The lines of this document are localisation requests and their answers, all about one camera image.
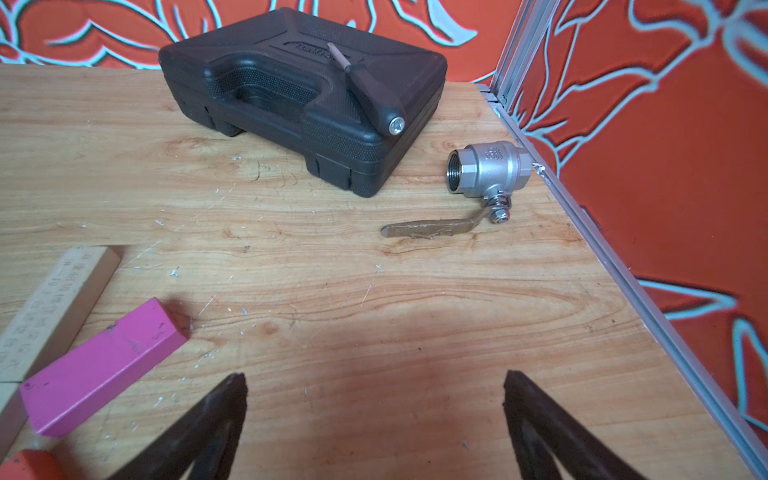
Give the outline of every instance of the wooden tabletop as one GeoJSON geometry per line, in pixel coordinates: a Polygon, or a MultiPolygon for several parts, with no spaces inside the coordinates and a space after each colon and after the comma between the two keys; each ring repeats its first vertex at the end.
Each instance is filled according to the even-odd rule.
{"type": "MultiPolygon", "coordinates": [[[[75,345],[152,296],[194,326],[55,447],[72,478],[114,472],[231,372],[250,391],[232,478],[517,478],[508,369],[648,478],[749,478],[536,175],[504,225],[379,234],[475,210],[448,153],[503,139],[474,85],[447,84],[365,199],[188,120],[160,72],[0,66],[0,328],[76,245],[122,262],[75,345]]],[[[27,424],[12,452],[30,445],[27,424]]]]}

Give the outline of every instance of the orange patterned backdrop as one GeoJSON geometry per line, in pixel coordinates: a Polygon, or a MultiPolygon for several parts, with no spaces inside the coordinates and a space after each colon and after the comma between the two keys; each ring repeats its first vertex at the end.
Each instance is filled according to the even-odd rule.
{"type": "Polygon", "coordinates": [[[0,61],[159,68],[157,50],[222,25],[292,7],[439,51],[449,80],[487,78],[520,2],[490,0],[0,0],[0,61]]]}
{"type": "MultiPolygon", "coordinates": [[[[0,61],[157,69],[298,8],[492,74],[519,2],[0,0],[0,61]]],[[[511,114],[768,442],[768,2],[562,0],[511,114]]]]}
{"type": "Polygon", "coordinates": [[[563,0],[511,115],[768,442],[768,2],[563,0]]]}

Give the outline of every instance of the screwdriver handle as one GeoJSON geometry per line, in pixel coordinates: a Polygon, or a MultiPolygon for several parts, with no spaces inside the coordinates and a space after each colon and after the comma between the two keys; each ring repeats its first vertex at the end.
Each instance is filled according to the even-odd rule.
{"type": "Polygon", "coordinates": [[[406,127],[406,112],[398,96],[376,80],[365,64],[350,64],[334,44],[329,43],[328,47],[344,69],[346,86],[357,98],[368,121],[382,135],[400,135],[406,127]]]}

